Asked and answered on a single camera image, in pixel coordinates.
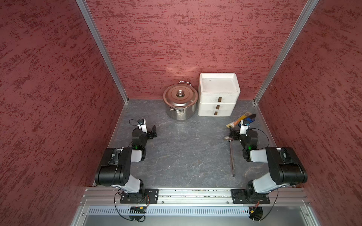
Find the long steel ladle spoon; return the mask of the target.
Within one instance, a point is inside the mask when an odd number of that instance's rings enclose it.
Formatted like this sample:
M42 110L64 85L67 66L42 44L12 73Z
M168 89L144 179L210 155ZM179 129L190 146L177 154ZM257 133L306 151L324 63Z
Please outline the long steel ladle spoon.
M229 136L225 136L223 139L229 142L231 172L232 172L232 176L235 177L236 174L235 174L235 165L234 165L234 160L233 160L233 149L232 149L233 138L231 138Z

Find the stainless steel pot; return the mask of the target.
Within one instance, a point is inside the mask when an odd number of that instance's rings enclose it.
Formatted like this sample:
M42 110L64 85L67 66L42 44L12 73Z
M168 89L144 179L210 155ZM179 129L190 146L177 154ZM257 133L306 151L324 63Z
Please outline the stainless steel pot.
M190 82L180 81L178 84L188 84L190 86ZM185 121L189 118L191 118L197 109L197 103L195 103L193 106L189 107L183 107L183 108L175 108L175 107L169 107L166 103L166 113L167 115L177 121Z

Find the steel pot lid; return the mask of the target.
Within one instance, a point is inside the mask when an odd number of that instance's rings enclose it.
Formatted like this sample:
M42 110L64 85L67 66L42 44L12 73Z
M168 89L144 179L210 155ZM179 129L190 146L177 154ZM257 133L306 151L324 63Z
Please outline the steel pot lid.
M199 98L198 92L188 84L175 84L163 93L163 100L169 107L183 108L193 106Z

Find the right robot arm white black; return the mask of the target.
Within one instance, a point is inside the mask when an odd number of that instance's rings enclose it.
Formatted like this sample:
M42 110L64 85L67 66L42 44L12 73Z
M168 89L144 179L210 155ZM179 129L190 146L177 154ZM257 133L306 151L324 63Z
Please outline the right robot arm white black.
M247 129L241 134L229 129L229 137L239 141L247 162L266 163L269 172L251 180L244 189L232 189L234 204L269 204L269 193L284 186L296 186L307 182L308 176L300 159L291 147L265 147L259 149L258 133Z

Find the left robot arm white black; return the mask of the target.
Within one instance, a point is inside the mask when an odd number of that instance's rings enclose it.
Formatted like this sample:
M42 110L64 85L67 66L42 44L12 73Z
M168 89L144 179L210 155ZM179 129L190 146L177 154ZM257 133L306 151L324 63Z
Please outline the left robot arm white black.
M139 126L132 131L132 142L128 147L107 148L95 175L95 184L117 189L120 203L157 203L157 189L146 189L143 181L131 175L131 164L143 162L148 140L157 137L156 126L143 130Z

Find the blue stapler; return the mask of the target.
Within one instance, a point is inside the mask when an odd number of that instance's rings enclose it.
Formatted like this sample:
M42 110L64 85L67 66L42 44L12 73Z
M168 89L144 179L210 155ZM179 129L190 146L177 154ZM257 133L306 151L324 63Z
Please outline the blue stapler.
M247 118L243 119L242 125L247 126L247 125L253 123L255 121L255 118L256 118L256 114L252 114L252 115L248 116Z

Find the white three drawer box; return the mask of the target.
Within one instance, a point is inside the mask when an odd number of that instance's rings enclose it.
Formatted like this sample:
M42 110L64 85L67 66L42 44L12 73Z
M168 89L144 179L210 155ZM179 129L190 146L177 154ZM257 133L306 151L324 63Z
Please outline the white three drawer box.
M198 115L229 117L239 95L240 87L235 73L201 73Z

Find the left aluminium corner post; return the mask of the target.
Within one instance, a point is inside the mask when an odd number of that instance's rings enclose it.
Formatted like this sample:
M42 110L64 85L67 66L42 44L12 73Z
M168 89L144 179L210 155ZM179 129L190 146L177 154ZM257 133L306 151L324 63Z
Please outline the left aluminium corner post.
M121 94L122 98L123 98L123 101L125 104L128 104L129 102L129 98L128 98L128 95L126 94L126 91L125 91L125 88L123 87L122 85L122 82L118 76L118 73L116 71L116 68L112 62L112 59L109 55L109 52L104 44L104 41L101 37L101 34L97 28L97 25L93 19L93 16L91 14L91 11L89 9L89 6L87 4L87 2L85 0L76 0L76 3L86 21L86 24L93 36L93 39L95 40L98 48L99 48L99 51L103 57L103 60L105 61L106 63L106 66L116 84L116 87L118 88L118 91L119 93Z

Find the aluminium corner post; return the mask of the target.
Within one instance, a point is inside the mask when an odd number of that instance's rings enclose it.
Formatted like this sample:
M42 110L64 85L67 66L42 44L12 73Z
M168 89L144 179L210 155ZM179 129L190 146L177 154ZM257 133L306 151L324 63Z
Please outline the aluminium corner post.
M268 86L272 82L274 76L276 75L278 69L282 65L283 61L285 60L287 54L291 50L293 44L297 40L298 36L300 35L301 31L303 30L305 24L307 23L309 17L311 16L312 12L314 11L315 7L318 4L318 0L308 0L302 9L298 19L296 20L291 32L289 33L281 51L279 52L274 64L272 65L269 73L267 74L261 88L259 89L257 95L254 98L254 104L258 105L260 100L262 99L264 93L266 92Z
M95 40L98 48L99 48L99 51L103 57L103 60L105 61L106 63L106 66L116 84L116 87L118 88L118 91L119 93L121 94L122 98L123 98L123 101L125 104L128 104L129 102L129 98L128 98L128 95L126 94L126 91L125 91L125 88L123 87L122 85L122 82L118 76L118 73L116 71L116 68L112 62L112 59L109 55L109 52L104 44L104 41L101 37L101 34L97 28L97 25L93 19L93 16L91 14L91 11L89 9L89 6L87 4L87 2L85 0L76 0L76 3L86 21L86 24L93 36L93 39Z

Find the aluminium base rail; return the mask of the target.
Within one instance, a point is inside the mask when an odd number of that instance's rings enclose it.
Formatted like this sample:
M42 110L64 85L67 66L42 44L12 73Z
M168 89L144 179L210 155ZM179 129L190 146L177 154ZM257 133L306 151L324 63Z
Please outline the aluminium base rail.
M255 204L234 204L231 188L187 188L187 187L159 187L157 203L151 206L254 206ZM88 187L81 198L80 205L119 204L120 196L116 188ZM279 188L269 193L270 204L267 206L311 206L311 202L302 188Z

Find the right aluminium corner post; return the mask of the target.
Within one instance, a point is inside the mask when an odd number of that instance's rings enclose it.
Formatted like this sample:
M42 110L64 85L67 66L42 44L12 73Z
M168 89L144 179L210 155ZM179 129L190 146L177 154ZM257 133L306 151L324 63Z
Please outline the right aluminium corner post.
M312 12L314 11L315 7L318 4L318 0L308 0L302 9L298 19L296 20L291 32L289 33L281 51L279 52L274 64L272 65L269 73L267 74L261 88L259 89L257 95L254 98L254 104L258 105L260 100L262 99L264 93L266 92L268 86L272 82L274 76L276 75L278 69L282 65L283 61L285 60L287 54L291 50L293 44L297 40L298 36L300 35L301 31L303 30L305 24L307 23L309 17L311 16Z

